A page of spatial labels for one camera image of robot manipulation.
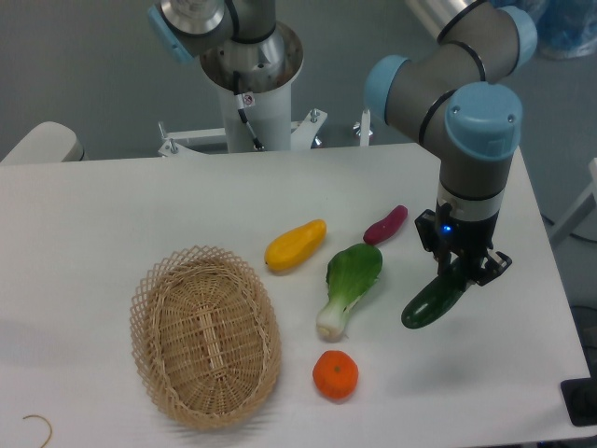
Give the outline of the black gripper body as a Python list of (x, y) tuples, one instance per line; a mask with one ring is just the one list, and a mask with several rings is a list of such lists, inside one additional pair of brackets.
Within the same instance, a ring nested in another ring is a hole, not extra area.
[(476, 283), (485, 286), (511, 265), (506, 254), (493, 248), (493, 234), (504, 192), (485, 199), (466, 199), (438, 185), (433, 210), (423, 211), (415, 219), (423, 249), (433, 254), (449, 249), (451, 258), (467, 254), (477, 259)]

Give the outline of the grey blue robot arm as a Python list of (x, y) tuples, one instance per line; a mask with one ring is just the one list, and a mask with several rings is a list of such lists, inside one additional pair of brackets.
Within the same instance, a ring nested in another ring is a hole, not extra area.
[[(494, 250), (493, 232), (521, 139), (521, 101), (501, 81), (533, 56), (535, 24), (517, 7), (487, 1), (409, 7), (437, 49), (419, 62), (395, 55), (377, 62), (365, 107), (440, 161), (437, 205), (416, 220), (438, 274), (457, 260), (467, 283), (486, 285), (510, 265)], [(170, 54), (199, 61), (218, 88), (230, 151), (298, 143), (289, 88), (302, 47), (272, 1), (159, 1), (147, 16)]]

